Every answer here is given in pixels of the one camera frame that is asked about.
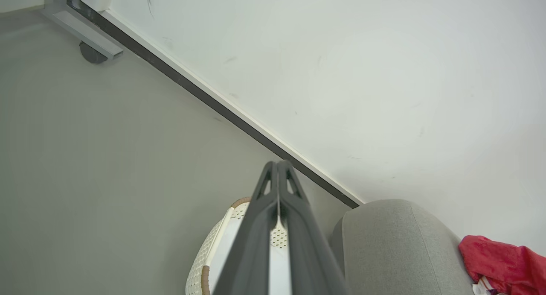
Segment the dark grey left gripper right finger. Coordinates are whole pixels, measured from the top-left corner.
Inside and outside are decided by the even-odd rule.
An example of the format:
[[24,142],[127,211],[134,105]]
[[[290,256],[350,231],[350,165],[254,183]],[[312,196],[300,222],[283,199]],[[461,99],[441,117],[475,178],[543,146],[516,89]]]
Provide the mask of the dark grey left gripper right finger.
[[339,264],[288,161],[278,163],[279,217],[288,232],[293,295],[349,295]]

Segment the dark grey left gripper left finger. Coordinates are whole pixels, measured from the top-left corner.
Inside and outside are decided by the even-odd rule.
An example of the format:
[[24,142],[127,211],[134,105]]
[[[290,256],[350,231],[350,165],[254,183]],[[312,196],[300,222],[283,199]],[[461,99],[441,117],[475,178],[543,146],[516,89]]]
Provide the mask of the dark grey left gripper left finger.
[[215,295],[269,293],[270,233],[277,224],[277,163],[265,164],[213,291]]

